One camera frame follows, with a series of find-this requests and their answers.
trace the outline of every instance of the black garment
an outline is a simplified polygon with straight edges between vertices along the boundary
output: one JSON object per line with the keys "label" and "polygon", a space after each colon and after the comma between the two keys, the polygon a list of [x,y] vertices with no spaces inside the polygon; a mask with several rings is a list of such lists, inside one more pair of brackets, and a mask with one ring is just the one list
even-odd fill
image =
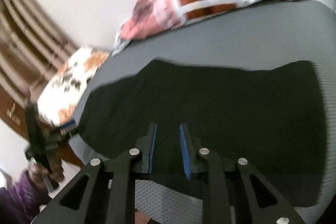
{"label": "black garment", "polygon": [[179,66],[153,60],[137,75],[92,92],[80,135],[115,158],[157,123],[152,179],[200,198],[186,180],[179,125],[202,124],[202,145],[222,157],[248,159],[293,206],[315,204],[326,151],[326,119],[309,61],[274,70]]}

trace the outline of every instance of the hand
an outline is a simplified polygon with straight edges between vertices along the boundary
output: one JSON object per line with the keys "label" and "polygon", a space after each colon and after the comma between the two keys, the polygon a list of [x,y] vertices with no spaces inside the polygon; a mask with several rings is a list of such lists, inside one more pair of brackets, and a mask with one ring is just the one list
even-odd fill
{"label": "hand", "polygon": [[36,164],[35,162],[30,161],[28,166],[29,177],[38,188],[46,189],[43,182],[43,176],[50,176],[51,179],[57,182],[62,182],[64,180],[61,159],[51,161],[50,168],[52,170],[51,174],[48,172],[47,168],[43,167],[41,164]]}

